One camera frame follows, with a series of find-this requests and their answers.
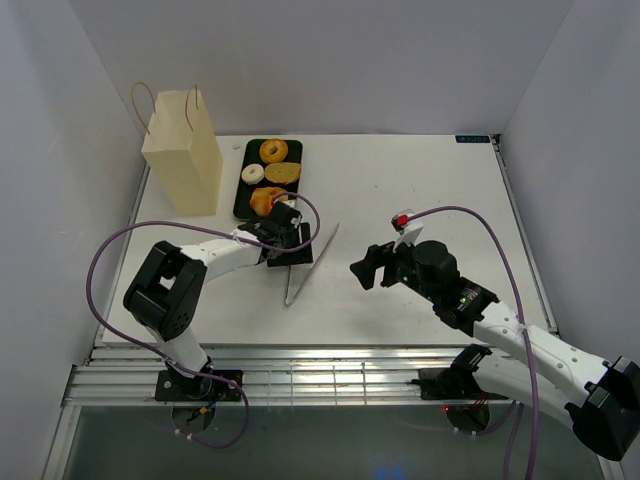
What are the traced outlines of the round pumpkin-shaped bun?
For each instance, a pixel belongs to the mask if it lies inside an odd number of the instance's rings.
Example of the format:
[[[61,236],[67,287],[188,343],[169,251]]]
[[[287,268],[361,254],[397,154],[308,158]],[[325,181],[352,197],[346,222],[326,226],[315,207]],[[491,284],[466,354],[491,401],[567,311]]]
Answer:
[[[263,187],[253,191],[249,205],[250,208],[260,217],[270,214],[273,205],[280,201],[288,200],[288,193],[280,187]]]

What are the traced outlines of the toast slice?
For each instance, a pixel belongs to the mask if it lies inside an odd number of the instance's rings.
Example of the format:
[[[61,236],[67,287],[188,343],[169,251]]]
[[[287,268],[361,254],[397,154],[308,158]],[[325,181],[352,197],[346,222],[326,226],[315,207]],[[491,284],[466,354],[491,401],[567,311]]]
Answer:
[[[301,165],[294,162],[268,164],[264,169],[265,178],[274,184],[289,185],[296,183],[301,175]]]

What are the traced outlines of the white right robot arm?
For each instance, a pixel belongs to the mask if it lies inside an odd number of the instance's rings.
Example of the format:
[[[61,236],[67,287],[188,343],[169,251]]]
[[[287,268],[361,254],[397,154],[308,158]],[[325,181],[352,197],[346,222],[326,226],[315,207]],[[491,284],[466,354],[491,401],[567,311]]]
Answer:
[[[639,367],[581,351],[534,325],[521,324],[490,290],[460,275],[456,258],[438,241],[372,245],[350,266],[361,286],[402,284],[430,301],[436,316],[471,338],[512,357],[501,361],[470,347],[451,373],[454,390],[481,390],[537,406],[569,426],[592,452],[620,461],[639,435]]]

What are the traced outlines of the white glazed donut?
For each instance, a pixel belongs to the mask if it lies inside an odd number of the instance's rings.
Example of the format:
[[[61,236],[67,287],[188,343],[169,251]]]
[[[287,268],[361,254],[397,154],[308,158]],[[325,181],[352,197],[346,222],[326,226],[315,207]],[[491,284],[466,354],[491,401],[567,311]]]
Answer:
[[[249,164],[241,172],[241,180],[247,185],[256,185],[265,177],[264,167],[260,164]]]

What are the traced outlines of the metal tongs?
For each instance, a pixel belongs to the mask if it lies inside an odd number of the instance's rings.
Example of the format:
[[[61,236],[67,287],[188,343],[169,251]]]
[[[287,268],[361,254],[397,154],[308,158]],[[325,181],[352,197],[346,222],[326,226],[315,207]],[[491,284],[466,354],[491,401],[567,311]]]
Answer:
[[[304,287],[309,283],[309,280],[311,279],[312,275],[318,270],[321,262],[326,257],[326,254],[327,254],[330,246],[334,242],[334,239],[335,239],[339,229],[340,229],[340,222],[337,222],[336,225],[333,228],[333,231],[331,232],[330,236],[328,237],[325,245],[320,250],[320,253],[319,253],[318,257],[316,258],[316,260],[310,266],[305,266],[304,267],[304,269],[303,269],[304,275],[303,276],[298,278],[295,275],[293,268],[292,267],[288,268],[288,270],[287,270],[287,283],[286,283],[285,296],[284,296],[284,307],[285,308],[290,308],[296,302],[296,300],[299,298],[299,296],[302,293]]]

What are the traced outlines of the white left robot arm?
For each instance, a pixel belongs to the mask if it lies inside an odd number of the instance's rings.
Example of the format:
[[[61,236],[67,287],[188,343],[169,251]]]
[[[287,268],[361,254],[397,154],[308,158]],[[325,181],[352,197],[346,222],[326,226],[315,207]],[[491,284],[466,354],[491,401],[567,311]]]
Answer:
[[[160,241],[151,248],[123,305],[151,333],[159,350],[184,367],[166,363],[171,382],[188,398],[201,399],[212,387],[206,370],[210,359],[190,328],[204,285],[260,264],[310,264],[310,241],[310,224],[302,214],[278,202],[268,216],[241,224],[220,238],[187,246]]]

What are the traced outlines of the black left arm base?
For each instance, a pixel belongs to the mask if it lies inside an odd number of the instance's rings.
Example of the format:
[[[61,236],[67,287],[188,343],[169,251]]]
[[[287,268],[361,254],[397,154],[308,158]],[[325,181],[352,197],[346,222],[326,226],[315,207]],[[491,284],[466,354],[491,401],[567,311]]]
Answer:
[[[240,401],[241,394],[228,383],[209,378],[188,378],[167,368],[157,377],[154,399],[159,402]]]

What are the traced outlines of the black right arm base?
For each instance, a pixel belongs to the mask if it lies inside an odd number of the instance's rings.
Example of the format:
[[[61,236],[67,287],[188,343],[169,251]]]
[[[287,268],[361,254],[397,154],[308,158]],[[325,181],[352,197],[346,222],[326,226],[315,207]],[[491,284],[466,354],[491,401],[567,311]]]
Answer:
[[[485,346],[470,344],[449,367],[438,372],[419,369],[418,377],[409,384],[420,388],[422,400],[506,400],[503,395],[482,390],[473,376],[479,369],[480,361],[491,354],[491,350]]]

